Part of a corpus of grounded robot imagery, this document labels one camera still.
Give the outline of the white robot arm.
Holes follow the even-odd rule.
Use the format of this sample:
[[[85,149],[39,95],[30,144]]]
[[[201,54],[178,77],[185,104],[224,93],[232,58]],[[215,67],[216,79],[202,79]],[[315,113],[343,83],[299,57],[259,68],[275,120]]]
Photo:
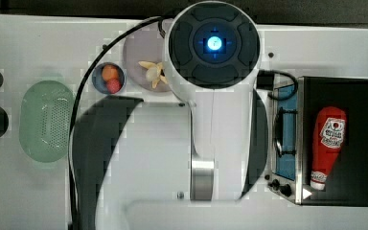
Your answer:
[[[181,11],[165,35],[163,67],[190,122],[184,147],[124,152],[122,134],[143,99],[107,96],[71,134],[70,182],[77,193],[70,230],[128,230],[135,201],[194,204],[240,200],[252,147],[254,85],[261,39],[240,8],[203,1]]]

